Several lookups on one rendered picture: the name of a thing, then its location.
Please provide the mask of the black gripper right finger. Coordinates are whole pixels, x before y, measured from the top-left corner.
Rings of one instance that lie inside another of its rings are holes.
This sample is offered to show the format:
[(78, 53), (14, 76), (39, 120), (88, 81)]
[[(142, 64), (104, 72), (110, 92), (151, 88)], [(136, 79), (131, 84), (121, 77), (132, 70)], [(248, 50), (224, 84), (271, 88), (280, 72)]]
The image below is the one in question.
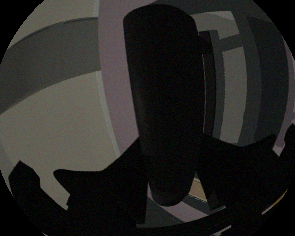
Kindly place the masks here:
[(196, 174), (202, 183), (210, 211), (224, 206), (223, 200), (239, 185), (251, 163), (272, 149), (275, 141), (276, 134), (271, 134), (259, 142), (239, 147), (202, 134)]

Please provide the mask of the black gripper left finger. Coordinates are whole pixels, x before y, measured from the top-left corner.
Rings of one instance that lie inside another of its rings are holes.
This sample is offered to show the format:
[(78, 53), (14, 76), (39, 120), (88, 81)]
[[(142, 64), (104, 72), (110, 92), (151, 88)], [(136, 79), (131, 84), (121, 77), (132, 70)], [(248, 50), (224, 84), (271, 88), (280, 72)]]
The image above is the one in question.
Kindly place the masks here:
[(144, 224), (148, 178), (139, 137), (102, 171), (57, 169), (53, 174), (68, 194), (118, 203), (136, 224)]

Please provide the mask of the beige tile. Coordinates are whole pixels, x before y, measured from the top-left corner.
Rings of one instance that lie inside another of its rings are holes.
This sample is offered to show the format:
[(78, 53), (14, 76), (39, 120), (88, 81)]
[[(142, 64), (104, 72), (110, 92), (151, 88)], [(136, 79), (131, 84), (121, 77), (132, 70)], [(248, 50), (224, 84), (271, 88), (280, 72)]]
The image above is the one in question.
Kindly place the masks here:
[(199, 178), (194, 177), (194, 182), (192, 182), (191, 185), (191, 191), (188, 194), (194, 195), (196, 198), (206, 200), (207, 202), (206, 195), (204, 195), (203, 186), (202, 183), (200, 183)]

